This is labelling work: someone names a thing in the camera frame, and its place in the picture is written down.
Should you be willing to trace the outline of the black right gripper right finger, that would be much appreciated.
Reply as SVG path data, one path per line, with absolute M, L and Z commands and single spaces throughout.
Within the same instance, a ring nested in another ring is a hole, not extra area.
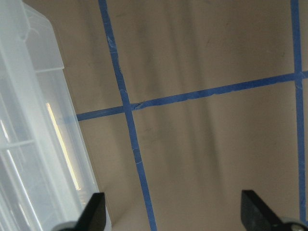
M 253 190 L 242 190 L 241 222 L 246 231 L 289 230 L 289 226 Z

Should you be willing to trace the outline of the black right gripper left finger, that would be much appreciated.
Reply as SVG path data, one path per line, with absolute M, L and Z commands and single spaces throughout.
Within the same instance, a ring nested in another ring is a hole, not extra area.
M 75 231 L 103 231 L 106 226 L 105 195 L 102 192 L 94 193 L 81 216 Z

